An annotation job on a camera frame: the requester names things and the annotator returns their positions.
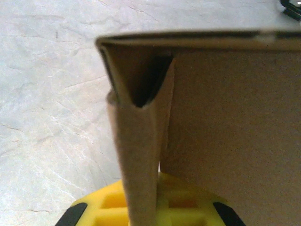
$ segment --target cardboard panel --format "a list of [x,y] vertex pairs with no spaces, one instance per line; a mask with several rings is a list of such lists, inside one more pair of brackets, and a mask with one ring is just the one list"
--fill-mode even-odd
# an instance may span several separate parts
[[229,199],[246,225],[301,222],[301,54],[176,58],[161,169]]

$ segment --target brown cardboard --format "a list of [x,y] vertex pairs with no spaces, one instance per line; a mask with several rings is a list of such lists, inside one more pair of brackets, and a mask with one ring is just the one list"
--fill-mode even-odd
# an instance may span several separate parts
[[[132,226],[155,225],[163,172],[228,199],[246,225],[301,222],[301,33],[100,38]],[[152,61],[173,56],[154,99]]]

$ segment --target black object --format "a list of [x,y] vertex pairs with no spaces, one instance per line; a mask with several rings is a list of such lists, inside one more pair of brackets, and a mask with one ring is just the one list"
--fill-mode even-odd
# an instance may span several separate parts
[[147,78],[148,87],[141,90],[143,95],[141,95],[140,100],[136,103],[138,107],[143,107],[156,97],[172,60],[173,57],[171,55],[156,56],[152,59],[148,71],[144,75]]
[[231,207],[221,202],[214,202],[213,205],[226,226],[246,226]]
[[280,0],[280,3],[284,7],[284,14],[301,21],[301,0]]
[[82,202],[66,210],[55,226],[76,226],[88,204]]

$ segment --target marble floor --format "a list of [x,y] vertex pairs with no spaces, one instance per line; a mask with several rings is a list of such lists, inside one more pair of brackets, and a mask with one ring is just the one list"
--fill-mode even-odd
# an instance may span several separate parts
[[120,178],[99,35],[299,29],[274,0],[0,1],[0,225],[53,226]]

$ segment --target yellow plastic part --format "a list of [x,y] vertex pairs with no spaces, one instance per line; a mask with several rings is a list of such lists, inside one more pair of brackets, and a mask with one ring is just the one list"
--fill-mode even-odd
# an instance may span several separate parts
[[[86,210],[76,226],[129,226],[121,180],[72,204],[85,202]],[[157,226],[225,226],[213,206],[227,202],[208,191],[160,173],[157,195]]]

